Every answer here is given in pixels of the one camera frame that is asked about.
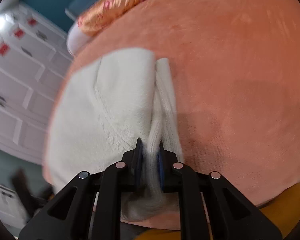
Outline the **cream knit cardigan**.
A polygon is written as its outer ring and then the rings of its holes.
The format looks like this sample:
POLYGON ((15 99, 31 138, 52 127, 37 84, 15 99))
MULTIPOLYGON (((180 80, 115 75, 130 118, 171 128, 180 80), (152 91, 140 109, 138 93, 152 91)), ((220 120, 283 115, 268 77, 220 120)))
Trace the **cream knit cardigan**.
POLYGON ((175 93, 167 58, 143 48, 112 51, 75 72, 50 122, 45 167, 56 192, 81 171, 97 173, 142 141, 141 189, 127 193, 122 217, 140 221, 175 211, 175 194, 159 185, 164 146, 183 159, 175 93))

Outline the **white wardrobe with red tags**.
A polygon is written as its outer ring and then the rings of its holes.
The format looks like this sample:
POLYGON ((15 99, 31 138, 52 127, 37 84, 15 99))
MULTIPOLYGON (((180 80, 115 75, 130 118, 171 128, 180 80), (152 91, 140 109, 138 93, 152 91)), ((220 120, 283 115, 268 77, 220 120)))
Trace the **white wardrobe with red tags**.
POLYGON ((42 162, 53 104, 72 63, 66 38, 24 4, 0 13, 0 150, 42 162))

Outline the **orange plush bed cover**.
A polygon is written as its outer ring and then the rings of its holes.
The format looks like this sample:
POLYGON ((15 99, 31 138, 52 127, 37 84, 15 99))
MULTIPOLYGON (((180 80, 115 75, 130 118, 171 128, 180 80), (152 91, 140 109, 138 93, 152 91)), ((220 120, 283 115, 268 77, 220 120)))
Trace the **orange plush bed cover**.
MULTIPOLYGON (((220 172, 261 208, 300 183, 298 0, 145 0, 75 57, 53 114, 75 72, 126 48, 169 61, 181 161, 220 172)), ((159 229, 178 218, 122 217, 159 229)))

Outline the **white pillow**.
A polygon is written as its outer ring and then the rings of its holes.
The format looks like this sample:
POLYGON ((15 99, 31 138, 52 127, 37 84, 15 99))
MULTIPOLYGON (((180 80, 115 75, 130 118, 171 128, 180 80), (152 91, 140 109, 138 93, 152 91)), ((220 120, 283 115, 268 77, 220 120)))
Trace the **white pillow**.
POLYGON ((71 26, 71 28, 69 30, 69 34, 68 34, 68 38, 67 38, 67 42, 66 42, 67 49, 68 49, 69 53, 73 56, 76 55, 80 50, 82 50, 96 35, 98 35, 103 29, 105 29, 107 27, 106 26, 105 28, 103 28, 99 33, 97 33, 94 36, 88 36, 88 35, 83 34, 79 30, 79 27, 77 25, 77 19, 75 20, 74 24, 71 26))

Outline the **orange satin pillow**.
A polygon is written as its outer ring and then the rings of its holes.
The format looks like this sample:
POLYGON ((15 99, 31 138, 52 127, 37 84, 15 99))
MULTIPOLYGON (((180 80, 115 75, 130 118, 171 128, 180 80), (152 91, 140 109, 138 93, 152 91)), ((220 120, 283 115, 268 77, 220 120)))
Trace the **orange satin pillow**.
POLYGON ((125 12, 144 0, 98 0, 77 19, 79 30, 94 36, 125 12))

